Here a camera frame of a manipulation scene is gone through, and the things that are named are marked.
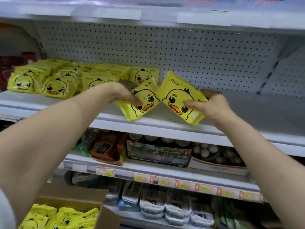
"duck eye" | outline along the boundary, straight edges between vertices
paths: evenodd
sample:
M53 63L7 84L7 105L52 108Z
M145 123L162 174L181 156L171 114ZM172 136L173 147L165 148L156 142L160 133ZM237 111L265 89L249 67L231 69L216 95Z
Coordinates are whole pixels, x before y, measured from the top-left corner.
M176 102L176 99L174 97L170 97L170 103L175 103Z
M153 102L153 100L154 100L153 96L148 98L148 102L150 102L150 103Z
M189 110L189 108L188 108L188 107L185 107L185 106L183 106L183 107L181 108L181 111L184 112L184 113L187 112L188 110Z

